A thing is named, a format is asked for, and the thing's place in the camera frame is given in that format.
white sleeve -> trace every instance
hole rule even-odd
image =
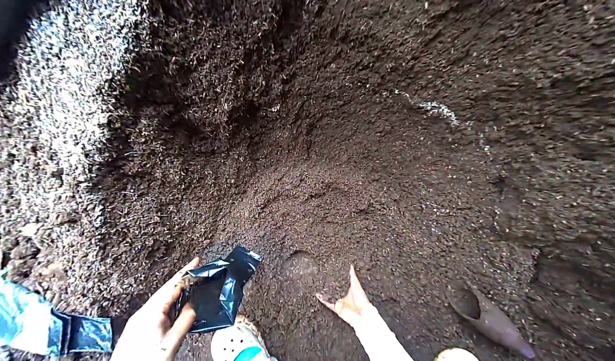
[[[356,325],[354,331],[370,361],[413,361],[376,307],[367,305],[360,314],[363,322]]]

hand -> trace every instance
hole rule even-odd
[[[186,271],[198,267],[195,258],[165,283],[140,310],[129,318],[111,356],[111,361],[174,360],[180,344],[196,319],[196,312],[187,303],[172,326],[167,312],[180,296],[177,285]]]
[[[367,305],[371,305],[365,291],[360,286],[353,265],[350,266],[350,290],[344,298],[337,300],[335,304],[329,303],[320,293],[316,294],[316,298],[353,328],[361,323],[361,310]]]

scoop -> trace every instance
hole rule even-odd
[[[523,357],[535,357],[532,346],[521,338],[510,318],[471,284],[463,281],[452,283],[448,300],[460,316],[492,341]]]

right hand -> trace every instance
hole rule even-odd
[[[320,293],[316,294],[316,298],[353,328],[361,323],[361,310],[367,305],[371,305],[365,291],[360,286],[353,265],[350,266],[350,290],[344,298],[337,300],[336,303],[328,302]]]

dark brown soil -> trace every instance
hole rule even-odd
[[[112,266],[91,271],[119,286],[83,308],[132,312],[241,244],[281,360],[366,358],[312,295],[351,263],[416,360],[514,358],[448,307],[455,279],[541,359],[615,360],[615,1],[193,3],[153,5],[127,74],[92,255]]]

